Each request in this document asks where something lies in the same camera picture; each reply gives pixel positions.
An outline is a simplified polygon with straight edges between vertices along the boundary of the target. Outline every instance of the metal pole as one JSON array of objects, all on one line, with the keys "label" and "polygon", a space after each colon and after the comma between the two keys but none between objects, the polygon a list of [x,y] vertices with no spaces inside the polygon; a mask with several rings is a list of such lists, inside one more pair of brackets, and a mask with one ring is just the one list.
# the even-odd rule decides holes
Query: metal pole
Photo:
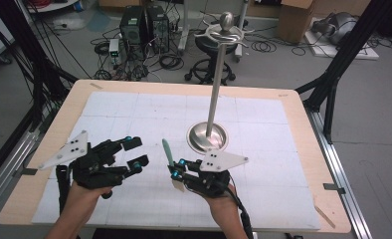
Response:
[{"label": "metal pole", "polygon": [[214,124],[215,110],[217,107],[218,94],[220,92],[226,50],[227,44],[219,43],[217,65],[215,67],[214,85],[212,87],[211,106],[209,108],[208,125],[206,126],[207,137],[211,136],[212,125]]}]

